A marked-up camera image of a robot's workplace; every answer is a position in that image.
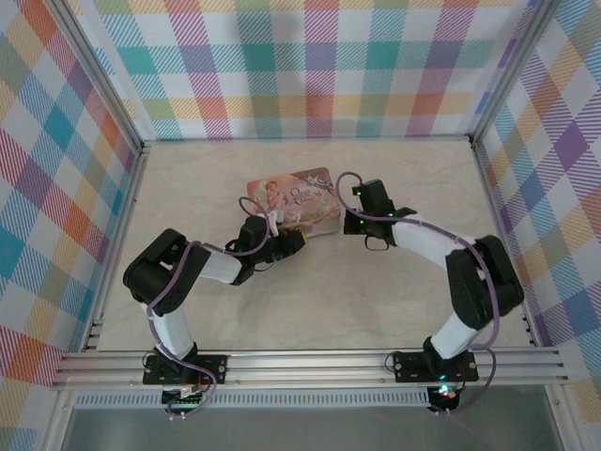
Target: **colorful checkered pattern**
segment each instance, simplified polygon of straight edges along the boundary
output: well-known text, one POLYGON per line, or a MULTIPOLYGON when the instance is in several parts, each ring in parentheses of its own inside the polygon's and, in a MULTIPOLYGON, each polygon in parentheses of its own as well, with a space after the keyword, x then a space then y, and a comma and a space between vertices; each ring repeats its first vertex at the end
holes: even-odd
POLYGON ((488 82, 486 91, 485 91, 484 95, 482 96, 482 98, 480 99, 480 103, 478 103, 478 108, 476 108, 476 113, 474 114, 473 118, 471 119, 470 126, 468 127, 468 130, 467 130, 467 134, 471 134, 475 130, 476 125, 478 125, 478 122, 480 121, 480 119, 482 117, 482 113, 485 111, 486 107, 488 106, 490 97, 492 96, 493 92, 497 88, 497 85, 499 84, 499 81, 501 80, 501 77, 504 74, 505 69, 507 68, 507 64, 509 63, 511 57, 513 56, 514 51, 516 50, 520 39, 524 36, 524 33, 527 30, 527 27, 532 19, 532 16, 534 15, 534 12, 537 10, 537 8, 540 5, 540 1, 541 0, 530 0, 528 2, 528 5, 526 6, 524 13, 522 14, 522 17, 519 19, 519 22, 517 23, 517 26, 514 29, 514 33, 511 37, 511 39, 509 39, 509 43, 507 44, 507 47, 505 48, 505 51, 503 52, 503 55, 502 55, 501 59, 499 60, 499 64, 495 68, 495 71, 494 71, 492 77, 490 77, 490 81, 488 82))
POLYGON ((601 2, 563 0, 482 156, 545 345, 601 443, 601 2))
POLYGON ((465 134, 537 0, 70 2, 149 138, 219 139, 465 134))
POLYGON ((0 450, 33 449, 134 152, 42 0, 0 2, 0 450))

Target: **cable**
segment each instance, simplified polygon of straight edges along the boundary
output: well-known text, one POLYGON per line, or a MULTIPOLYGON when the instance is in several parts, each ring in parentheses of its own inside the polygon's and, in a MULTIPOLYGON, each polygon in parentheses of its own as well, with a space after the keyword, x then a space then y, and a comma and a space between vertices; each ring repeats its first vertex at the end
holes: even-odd
POLYGON ((418 221, 417 219, 410 219, 410 218, 394 218, 394 217, 389 217, 389 216, 383 216, 383 217, 369 216, 369 215, 363 214, 359 211, 355 211, 348 205, 348 203, 345 201, 345 199, 343 199, 342 196, 340 196, 340 181, 346 176, 355 177, 359 181, 359 183, 363 183, 363 179, 361 178, 361 176, 359 174, 357 174, 355 172, 346 171, 346 172, 343 172, 336 180, 335 189, 336 189, 338 201, 345 209, 347 209, 348 212, 350 212, 350 213, 354 214, 355 216, 358 216, 362 219, 366 219, 368 221, 380 221, 380 222, 387 222, 387 223, 407 223, 407 224, 414 224, 417 226, 423 226, 425 228, 429 228, 430 230, 434 230, 435 232, 438 232, 440 235, 443 235, 453 241, 459 242, 462 246, 464 246, 466 249, 468 249, 473 254, 474 258, 480 265, 480 268, 482 269, 482 271, 485 275, 486 286, 488 287, 488 291, 490 293, 490 301, 492 303, 492 312, 493 312, 492 334, 491 334, 490 338, 488 338, 488 341, 486 341, 484 344, 478 345, 478 346, 480 346, 481 349, 492 346, 492 344, 497 339, 497 336, 499 335, 499 321, 500 321, 500 315, 501 315, 500 310, 499 310, 499 301, 497 300, 497 291, 495 290, 495 284, 492 281, 490 271, 488 270, 488 267, 486 266, 484 259, 482 258, 480 253, 476 250, 476 248, 474 248, 469 242, 467 242, 460 236, 456 235, 455 233, 450 232, 449 230, 446 230, 437 225, 427 223, 426 221, 418 221))
POLYGON ((372 237, 371 235, 367 235, 365 237, 365 240, 363 241, 363 244, 365 245, 365 249, 367 249, 368 251, 372 251, 372 252, 385 252, 385 251, 388 251, 391 248, 391 246, 390 246, 389 243, 386 243, 386 247, 384 249, 375 249, 373 247, 369 247, 369 245, 367 243, 369 242, 370 238, 374 238, 374 237, 372 237))
POLYGON ((476 402, 478 402, 485 395, 486 390, 488 389, 488 387, 490 386, 490 383, 492 382, 493 378, 495 377, 495 372, 497 371, 497 355, 495 354, 495 351, 492 350, 491 348, 486 348, 485 350, 488 353, 490 353, 490 356, 492 357, 492 367, 490 368, 490 375, 488 376, 488 379, 486 380, 485 385, 482 387, 482 390, 478 391, 478 393, 476 394, 476 396, 474 396, 473 398, 469 399, 466 404, 457 407, 453 411, 453 414, 451 414, 451 411, 449 411, 448 409, 445 411, 445 410, 441 409, 438 406, 431 405, 431 407, 434 408, 437 411, 437 412, 434 413, 435 416, 440 417, 440 418, 449 418, 452 421, 455 421, 455 423, 460 428, 462 428, 465 432, 467 432, 475 440, 477 440, 478 442, 480 442, 481 444, 483 444, 487 448, 495 450, 495 449, 497 449, 496 447, 492 446, 490 443, 488 443, 486 440, 484 440, 483 438, 481 438, 478 434, 476 434, 475 432, 473 432, 470 428, 468 428, 467 426, 465 426, 463 423, 461 423, 456 418, 456 415, 458 413, 462 413, 462 412, 466 411, 467 409, 469 409, 470 407, 472 407, 476 402))
POLYGON ((144 369, 151 369, 150 366, 148 366, 148 364, 146 363, 149 355, 157 355, 157 354, 154 350, 149 350, 147 353, 145 353, 142 356, 142 366, 144 367, 144 369))
POLYGON ((232 256, 232 257, 247 257, 247 256, 251 256, 252 254, 257 253, 258 251, 260 251, 263 248, 263 246, 265 246, 265 244, 271 237, 270 225, 269 225, 269 222, 267 219, 268 213, 263 208, 263 206, 261 204, 259 204, 256 200, 252 199, 251 197, 249 197, 247 195, 244 195, 243 197, 238 199, 238 205, 240 206, 242 211, 244 211, 249 216, 255 216, 255 215, 252 214, 246 207, 244 207, 244 204, 242 203, 244 200, 250 202, 251 204, 254 204, 257 207, 258 211, 261 214, 265 215, 266 227, 265 227, 265 236, 263 237, 262 242, 260 242, 254 249, 251 249, 250 251, 244 251, 244 252, 232 252, 232 251, 228 251, 227 249, 220 249, 216 246, 213 246, 212 244, 207 244, 207 243, 204 244, 205 247, 209 247, 210 249, 213 249, 213 250, 216 250, 219 252, 223 252, 224 254, 228 254, 229 256, 232 256))
MULTIPOLYGON (((240 207, 242 208, 242 210, 251 215, 252 214, 246 209, 246 207, 244 207, 244 205, 242 204, 242 201, 244 200, 248 200, 249 202, 255 204, 259 211, 263 214, 265 214, 265 218, 266 218, 266 222, 267 222, 267 212, 265 211, 265 209, 255 200, 251 199, 250 197, 247 196, 243 196, 238 200, 238 203, 240 205, 240 207)), ((254 249, 251 249, 250 251, 245 251, 245 252, 229 252, 229 251, 224 251, 222 249, 219 249, 211 244, 204 244, 206 247, 210 247, 212 249, 215 249, 219 252, 224 252, 225 254, 228 254, 230 256, 233 257, 246 257, 249 256, 251 254, 254 254, 255 252, 258 252, 263 246, 265 246, 265 243, 268 241, 268 239, 270 238, 270 228, 267 227, 266 228, 266 232, 265 232, 265 237, 263 237, 262 242, 259 243, 259 245, 257 245, 254 249)), ((205 374, 209 377, 210 379, 210 391, 208 392, 208 395, 206 397, 203 398, 202 402, 200 402, 200 404, 198 404, 197 407, 195 407, 194 409, 192 409, 191 411, 189 411, 188 413, 184 413, 182 412, 180 414, 181 419, 186 419, 189 416, 194 415, 197 412, 200 412, 203 408, 203 406, 213 397, 213 395, 215 394, 215 391, 217 390, 217 379, 215 378, 215 375, 208 371, 207 369, 201 367, 201 366, 197 366, 197 365, 193 365, 190 364, 188 362, 184 362, 183 360, 181 360, 180 358, 178 358, 173 352, 171 352, 168 348, 166 348, 163 343, 161 342, 161 338, 159 337, 159 333, 157 332, 157 328, 154 325, 154 307, 164 299, 164 297, 169 293, 169 291, 171 291, 171 288, 173 288, 174 284, 177 282, 177 280, 179 279, 179 277, 181 276, 181 272, 183 271, 183 268, 185 266, 186 260, 188 259, 188 255, 190 254, 192 248, 194 246, 202 246, 203 244, 200 241, 191 241, 188 243, 188 245, 186 246, 186 249, 184 249, 184 252, 181 256, 181 259, 179 260, 179 263, 177 264, 176 267, 176 271, 174 272, 173 276, 171 277, 171 280, 169 281, 169 283, 165 286, 165 288, 162 289, 162 291, 159 293, 159 295, 152 300, 152 302, 146 307, 146 316, 148 317, 148 325, 150 326, 150 332, 152 333, 152 336, 154 338, 154 340, 157 343, 157 349, 168 359, 176 362, 177 364, 180 364, 182 366, 186 366, 189 369, 193 369, 194 371, 197 371, 199 373, 205 374)), ((167 403, 167 409, 166 409, 167 413, 169 413, 169 419, 173 420, 173 418, 176 417, 176 414, 173 412, 173 410, 171 409, 171 404, 167 403)))
POLYGON ((394 355, 395 355, 397 352, 398 352, 397 350, 394 350, 393 352, 391 352, 390 354, 388 354, 388 355, 386 356, 386 358, 384 359, 384 367, 385 367, 385 368, 386 368, 388 371, 390 371, 391 373, 394 373, 395 371, 394 371, 394 368, 390 368, 390 367, 388 366, 388 359, 390 359, 391 357, 393 357, 393 356, 394 356, 394 355))
POLYGON ((203 380, 202 380, 202 379, 203 379, 203 378, 202 378, 202 376, 199 376, 199 377, 198 377, 198 384, 199 384, 199 385, 200 385, 200 387, 201 387, 201 392, 202 392, 202 393, 206 393, 206 392, 208 391, 208 389, 210 388, 210 381, 209 381, 209 382, 208 382, 208 384, 207 384, 207 388, 202 388, 202 386, 203 386, 203 380))
POLYGON ((466 390, 466 382, 468 381, 468 375, 466 374, 466 370, 463 368, 463 366, 459 367, 459 372, 461 373, 461 377, 463 378, 461 388, 459 389, 459 393, 463 393, 466 390))
POLYGON ((265 272, 270 270, 271 268, 273 268, 273 266, 275 266, 275 261, 273 263, 271 263, 267 268, 263 268, 261 270, 258 270, 257 268, 254 269, 254 272, 265 272))
POLYGON ((478 392, 478 394, 475 397, 470 399, 467 402, 467 404, 465 404, 461 407, 458 407, 457 409, 454 410, 455 414, 464 412, 466 409, 468 409, 469 407, 474 405, 478 400, 480 400, 480 398, 485 394, 485 392, 486 392, 486 390, 488 390, 488 387, 490 386, 490 383, 492 382, 492 380, 495 376, 495 372, 497 370, 497 356, 495 355, 494 351, 490 347, 493 345, 493 343, 497 339, 497 336, 499 335, 501 313, 500 313, 500 309, 499 309, 499 300, 497 299, 497 291, 495 290, 495 284, 490 275, 490 271, 488 270, 488 267, 486 266, 484 259, 482 258, 480 253, 476 250, 476 248, 473 247, 469 242, 467 242, 460 236, 456 235, 455 233, 450 232, 449 230, 446 230, 442 227, 438 227, 437 225, 434 225, 434 224, 427 223, 426 221, 418 221, 416 219, 410 219, 410 218, 394 218, 394 217, 388 217, 388 216, 384 216, 384 217, 370 216, 367 214, 363 214, 359 211, 355 211, 348 205, 348 203, 345 201, 345 199, 343 199, 342 196, 340 195, 340 182, 346 176, 352 176, 352 177, 356 178, 360 184, 363 183, 363 179, 359 174, 357 174, 355 172, 346 171, 346 172, 343 172, 336 180, 335 189, 336 189, 336 196, 338 197, 338 202, 340 202, 340 205, 342 205, 348 212, 350 212, 350 213, 354 214, 355 216, 358 216, 362 219, 366 219, 368 221, 381 221, 381 222, 389 222, 389 223, 407 223, 407 224, 414 224, 417 226, 423 226, 425 228, 429 228, 430 230, 434 230, 435 232, 438 232, 440 235, 442 235, 444 237, 447 237, 451 240, 459 242, 462 246, 464 246, 466 249, 468 249, 471 252, 471 254, 474 256, 474 258, 478 262, 478 265, 482 269, 482 272, 484 273, 486 286, 488 288, 488 292, 490 293, 490 301, 492 303, 493 328, 492 328, 492 333, 491 333, 490 337, 488 338, 488 340, 485 343, 474 345, 471 348, 473 350, 486 350, 487 352, 489 352, 490 355, 492 356, 492 368, 490 371, 490 375, 488 376, 488 380, 486 381, 482 390, 480 390, 480 392, 478 392))

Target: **beige floor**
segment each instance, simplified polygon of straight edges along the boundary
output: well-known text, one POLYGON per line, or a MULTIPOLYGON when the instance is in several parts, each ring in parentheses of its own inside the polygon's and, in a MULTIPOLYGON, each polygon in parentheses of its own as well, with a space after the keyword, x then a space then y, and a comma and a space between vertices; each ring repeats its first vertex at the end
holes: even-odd
MULTIPOLYGON (((481 237, 494 233, 466 142, 236 141, 152 148, 110 293, 100 350, 153 346, 146 316, 121 285, 127 265, 165 228, 224 244, 238 235, 246 182, 325 165, 382 179, 396 207, 481 237)), ((350 197, 351 181, 343 185, 350 197)), ((362 238, 311 239, 241 287, 199 279, 185 303, 200 349, 420 347, 452 311, 446 273, 407 251, 369 252, 362 238)), ((496 346, 528 346, 517 309, 496 346)))

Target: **purple cable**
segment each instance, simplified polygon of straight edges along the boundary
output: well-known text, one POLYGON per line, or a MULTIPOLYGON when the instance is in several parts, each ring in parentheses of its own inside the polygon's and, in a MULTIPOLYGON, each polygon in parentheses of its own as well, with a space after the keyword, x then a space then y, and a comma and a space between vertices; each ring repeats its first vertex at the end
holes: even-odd
POLYGON ((355 172, 346 171, 346 172, 343 172, 336 180, 335 189, 336 189, 338 201, 345 209, 347 209, 347 211, 354 214, 355 216, 358 216, 362 219, 366 219, 368 221, 382 221, 382 222, 390 222, 390 223, 415 224, 417 226, 423 226, 425 228, 429 228, 430 230, 434 230, 435 232, 438 232, 440 235, 443 235, 451 240, 459 242, 466 249, 468 249, 471 252, 471 254, 474 256, 474 258, 476 259, 478 264, 480 265, 480 268, 482 269, 482 272, 485 275, 486 286, 488 287, 488 292, 490 293, 490 301, 492 303, 492 317, 493 317, 492 334, 490 335, 490 338, 488 338, 488 341, 486 341, 483 344, 474 345, 471 348, 473 350, 486 350, 487 352, 489 352, 490 355, 492 356, 492 369, 490 370, 490 376, 488 376, 488 380, 486 381, 486 383, 483 386, 480 393, 477 396, 470 399, 464 406, 455 410, 455 413, 463 412, 464 410, 466 410, 467 408, 469 408, 470 406, 475 404, 484 395, 484 393, 490 386, 490 383, 492 382, 492 379, 494 378, 495 372, 497 370, 497 356, 495 355, 494 351, 490 347, 493 345, 493 343, 497 339, 497 336, 499 335, 501 313, 499 310, 499 300, 497 299, 497 291, 495 290, 495 284, 492 281, 490 271, 488 270, 488 267, 486 266, 485 261, 482 258, 482 256, 480 255, 480 253, 469 242, 465 241, 463 238, 459 237, 458 235, 456 235, 453 232, 450 232, 449 230, 446 230, 442 227, 438 227, 437 225, 434 225, 434 224, 427 223, 426 221, 418 221, 416 219, 409 219, 409 218, 394 218, 394 217, 387 217, 387 216, 384 216, 384 217, 369 216, 367 214, 363 214, 361 212, 355 211, 348 205, 348 203, 345 201, 345 199, 343 199, 342 196, 340 195, 340 181, 346 176, 353 176, 354 178, 356 178, 359 181, 359 183, 363 183, 363 179, 359 174, 357 174, 355 172))
MULTIPOLYGON (((246 207, 244 207, 244 205, 242 204, 242 201, 244 200, 248 200, 249 202, 255 204, 258 207, 258 210, 265 214, 266 217, 266 221, 267 221, 267 212, 265 211, 265 209, 255 200, 251 199, 250 197, 246 197, 243 196, 239 199, 238 203, 240 205, 240 207, 242 208, 242 210, 249 214, 250 216, 253 216, 247 209, 246 207)), ((211 244, 205 244, 206 247, 210 247, 211 249, 215 249, 217 251, 221 251, 224 252, 225 254, 228 254, 230 256, 234 256, 234 257, 246 257, 249 256, 250 254, 254 254, 255 252, 258 252, 263 246, 265 246, 265 243, 267 242, 267 240, 270 238, 270 228, 269 226, 267 227, 267 230, 265 232, 265 237, 263 237, 262 242, 259 243, 259 245, 257 245, 254 249, 251 249, 250 251, 245 251, 245 252, 229 252, 229 251, 223 251, 211 244)), ((161 342, 161 338, 159 337, 159 333, 157 332, 157 328, 154 325, 154 307, 164 299, 164 297, 169 293, 169 291, 171 291, 171 288, 173 288, 173 285, 177 282, 177 280, 179 279, 179 277, 181 276, 181 272, 183 271, 183 267, 184 264, 186 263, 186 260, 188 259, 188 255, 190 254, 192 248, 194 246, 201 246, 202 243, 200 241, 191 241, 187 246, 186 249, 184 249, 183 254, 181 255, 181 259, 179 260, 179 263, 177 264, 176 267, 176 271, 174 272, 173 276, 171 277, 171 280, 169 281, 169 283, 165 286, 165 288, 162 289, 162 291, 159 293, 159 295, 152 300, 152 302, 148 305, 148 307, 146 308, 146 315, 148 316, 148 325, 150 326, 150 332, 152 333, 152 336, 154 338, 154 340, 157 342, 157 348, 161 351, 161 353, 167 357, 168 359, 182 365, 182 366, 186 366, 189 369, 193 369, 194 371, 198 371, 199 373, 205 374, 210 378, 211 381, 211 385, 210 385, 210 392, 208 392, 208 395, 203 399, 203 401, 194 409, 192 409, 191 411, 189 411, 187 414, 182 413, 182 415, 180 416, 182 419, 186 419, 189 416, 194 415, 197 412, 200 412, 200 410, 203 408, 204 404, 206 404, 215 394, 215 391, 217 390, 217 378, 215 378, 215 375, 208 371, 207 369, 204 369, 200 366, 197 365, 193 365, 190 364, 188 362, 184 362, 183 360, 181 360, 180 358, 178 358, 173 352, 171 352, 169 349, 167 349, 161 342)), ((167 406, 167 411, 169 413, 169 418, 173 419, 176 415, 174 414, 174 412, 171 410, 171 408, 169 406, 167 406)))
MULTIPOLYGON (((157 332, 157 328, 154 325, 153 319, 154 319, 154 307, 160 301, 162 301, 163 298, 169 293, 169 291, 171 291, 171 288, 173 288, 173 285, 176 283, 179 276, 181 275, 181 272, 183 271, 184 263, 186 262, 186 259, 188 258, 190 251, 192 250, 193 246, 195 246, 195 245, 200 246, 201 242, 200 241, 191 241, 186 246, 186 249, 184 250, 184 253, 181 256, 181 260, 179 261, 179 264, 177 265, 177 268, 173 274, 173 277, 171 277, 171 280, 165 286, 165 288, 162 289, 161 293, 159 293, 159 295, 146 308, 146 315, 148 316, 148 325, 150 326, 150 332, 152 333, 154 340, 157 342, 157 348, 161 351, 161 353, 163 355, 165 355, 167 358, 169 358, 170 360, 173 360, 174 362, 176 362, 182 366, 186 366, 189 369, 193 369, 194 371, 198 371, 199 373, 205 374, 210 378, 210 382, 211 382, 210 392, 208 392, 207 397, 205 397, 203 402, 201 402, 198 405, 198 407, 196 407, 192 411, 188 412, 188 415, 185 415, 182 413, 182 415, 181 415, 182 419, 185 419, 186 416, 194 415, 195 413, 199 412, 202 409, 203 405, 206 402, 208 402, 208 400, 215 393, 215 390, 217 389, 217 379, 215 378, 215 375, 213 373, 211 373, 210 371, 208 371, 207 369, 201 368, 200 366, 196 366, 193 364, 189 364, 188 362, 184 362, 183 360, 178 358, 173 352, 171 352, 168 348, 163 346, 162 342, 161 342, 161 338, 159 337, 159 333, 157 332)), ((167 406, 167 409, 169 412, 169 417, 174 418, 175 414, 173 413, 173 411, 168 406, 167 406)))

